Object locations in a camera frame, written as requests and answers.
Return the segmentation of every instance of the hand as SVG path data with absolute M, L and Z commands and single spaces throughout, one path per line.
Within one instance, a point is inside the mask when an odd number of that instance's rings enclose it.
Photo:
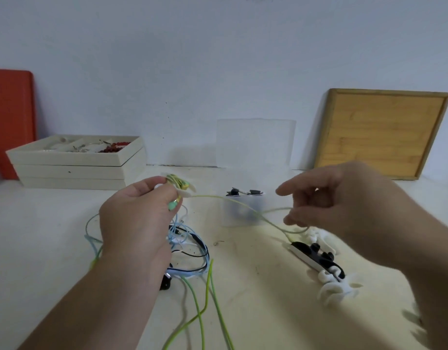
M 396 268 L 407 262 L 405 251 L 426 238 L 416 227 L 432 218 L 394 182 L 358 161 L 306 171 L 276 193 L 293 196 L 284 223 L 328 230 L 363 257 Z
M 157 184 L 163 185 L 154 189 Z M 165 271 L 171 259 L 166 240 L 168 227 L 181 200 L 173 211 L 167 205 L 176 198 L 177 190 L 160 176 L 133 183 L 113 194 L 99 210 L 103 257 L 134 257 L 147 264 L 154 260 Z

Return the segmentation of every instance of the white table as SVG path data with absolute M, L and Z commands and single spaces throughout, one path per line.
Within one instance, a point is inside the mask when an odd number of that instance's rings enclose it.
M 139 179 L 163 171 L 193 179 L 201 193 L 216 193 L 217 168 L 148 166 Z M 285 178 L 273 177 L 274 188 Z M 448 188 L 426 178 L 399 185 L 448 224 Z M 0 183 L 0 349 L 17 347 L 86 273 L 93 252 L 83 238 L 84 226 L 112 194 Z M 221 228 L 218 199 L 194 198 L 186 205 L 187 224 L 203 237 L 215 260 L 216 293 L 236 349 L 424 349 L 421 329 L 403 316 L 403 310 L 412 310 L 413 295 L 401 273 L 367 262 L 337 240 L 337 263 L 347 273 L 360 273 L 365 286 L 355 299 L 324 308 L 316 300 L 321 286 L 316 273 L 284 249 L 286 239 L 279 231 Z M 93 221 L 91 233 L 96 235 L 96 229 Z M 204 281 L 190 282 L 202 307 Z M 195 312 L 190 291 L 173 280 L 168 291 L 159 293 L 139 349 L 161 349 Z M 207 348 L 226 349 L 212 302 L 203 320 Z M 196 322 L 170 349 L 200 349 L 200 344 Z

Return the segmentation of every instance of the right hand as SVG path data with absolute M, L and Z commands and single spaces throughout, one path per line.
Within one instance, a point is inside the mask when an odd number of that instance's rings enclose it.
M 293 196 L 285 224 L 325 229 L 363 257 L 394 268 L 412 257 L 407 251 L 426 238 L 417 236 L 417 227 L 432 218 L 394 182 L 358 161 L 303 172 L 276 193 Z

